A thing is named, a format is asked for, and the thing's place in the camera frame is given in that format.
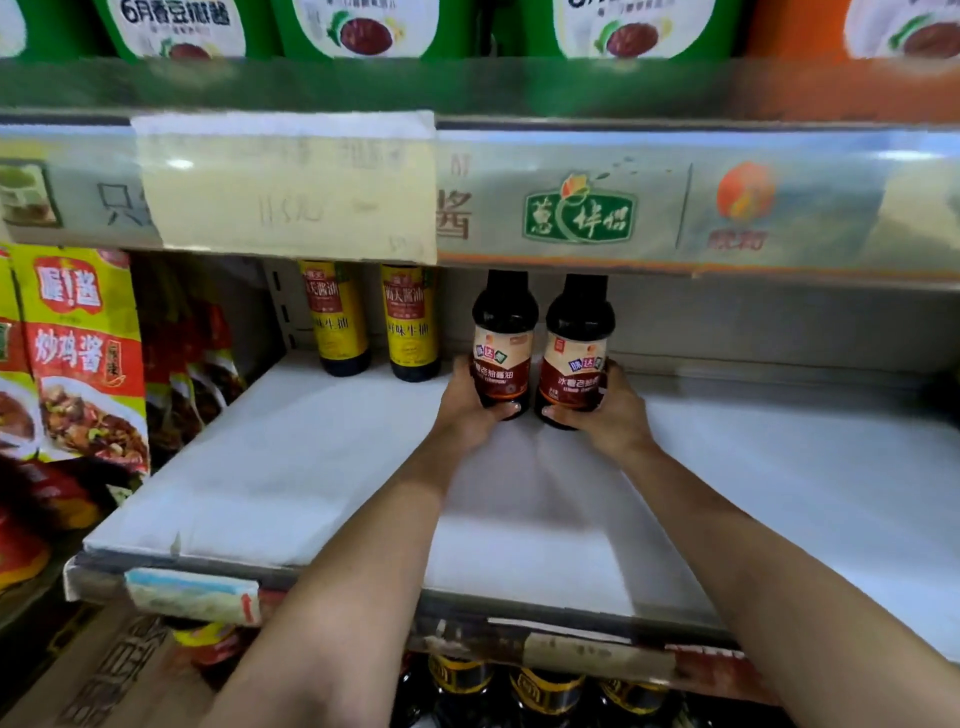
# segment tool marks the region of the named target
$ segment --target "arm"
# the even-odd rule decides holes
[[[463,457],[516,405],[485,410],[454,362],[430,433],[324,546],[203,728],[386,726],[433,533]]]
[[[960,725],[960,670],[663,452],[622,369],[595,412],[550,409],[630,478],[799,725]]]

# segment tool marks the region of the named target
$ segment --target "white shelf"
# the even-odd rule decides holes
[[[632,381],[675,457],[960,661],[960,432],[898,390]],[[336,379],[292,353],[84,546],[302,566],[420,441],[444,386],[384,364]],[[719,625],[622,474],[532,414],[458,472],[424,587]]]

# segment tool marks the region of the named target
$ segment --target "shelf label strip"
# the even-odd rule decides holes
[[[165,248],[437,262],[430,111],[135,116]]]
[[[249,579],[168,569],[131,569],[127,592],[141,612],[227,624],[260,624],[259,585]]]

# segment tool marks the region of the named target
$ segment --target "forearm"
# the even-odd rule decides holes
[[[283,710],[312,705],[324,725],[387,724],[430,544],[461,456],[447,441],[428,438],[344,524],[254,643],[205,728],[267,725],[236,709],[258,692],[275,700],[284,694]],[[214,719],[221,704],[222,720]]]
[[[656,448],[621,467],[804,728],[960,716],[960,673],[835,571]]]

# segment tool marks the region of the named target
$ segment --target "hand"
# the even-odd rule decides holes
[[[593,446],[619,462],[631,452],[660,451],[650,431],[647,406],[615,362],[607,364],[607,394],[593,412],[566,407],[543,408],[543,414],[561,425],[582,429]]]
[[[427,441],[445,440],[463,453],[470,452],[487,442],[494,425],[515,415],[519,408],[516,402],[503,402],[484,409],[470,374],[469,359],[458,356],[453,360],[453,376]]]

